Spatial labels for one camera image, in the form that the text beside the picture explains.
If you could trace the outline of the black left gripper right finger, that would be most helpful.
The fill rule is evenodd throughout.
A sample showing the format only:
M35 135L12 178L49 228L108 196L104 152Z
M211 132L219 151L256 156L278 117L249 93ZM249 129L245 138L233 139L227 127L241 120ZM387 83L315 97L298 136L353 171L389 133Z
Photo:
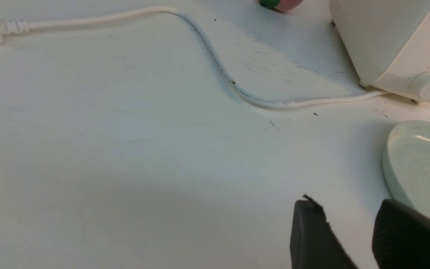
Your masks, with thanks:
M380 269L430 269L430 218L385 199L375 219L372 252Z

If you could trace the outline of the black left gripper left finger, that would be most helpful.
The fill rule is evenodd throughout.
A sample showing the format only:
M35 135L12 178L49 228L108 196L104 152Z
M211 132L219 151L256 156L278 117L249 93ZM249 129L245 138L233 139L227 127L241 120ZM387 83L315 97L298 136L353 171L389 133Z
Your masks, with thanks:
M304 194L294 204L290 256L293 269L356 269L328 223L323 206Z

